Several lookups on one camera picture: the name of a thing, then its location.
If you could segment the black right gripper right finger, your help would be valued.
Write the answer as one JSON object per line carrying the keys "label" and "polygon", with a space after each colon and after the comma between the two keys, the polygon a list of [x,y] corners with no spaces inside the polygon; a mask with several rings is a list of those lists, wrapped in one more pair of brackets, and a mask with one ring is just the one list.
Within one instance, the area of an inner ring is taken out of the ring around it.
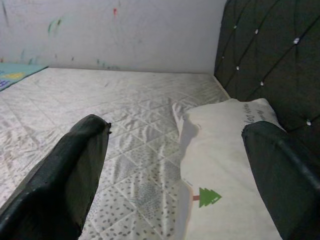
{"label": "black right gripper right finger", "polygon": [[320,161],[278,126],[246,125],[242,139],[258,192],[284,240],[320,238]]}

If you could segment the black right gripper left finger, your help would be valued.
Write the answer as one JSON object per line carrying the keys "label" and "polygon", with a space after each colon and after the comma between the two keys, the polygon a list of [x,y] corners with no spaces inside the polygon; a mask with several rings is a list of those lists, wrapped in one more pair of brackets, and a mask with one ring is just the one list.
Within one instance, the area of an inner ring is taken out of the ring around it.
{"label": "black right gripper left finger", "polygon": [[111,123],[90,114],[37,163],[0,209],[3,240],[77,240],[104,165]]}

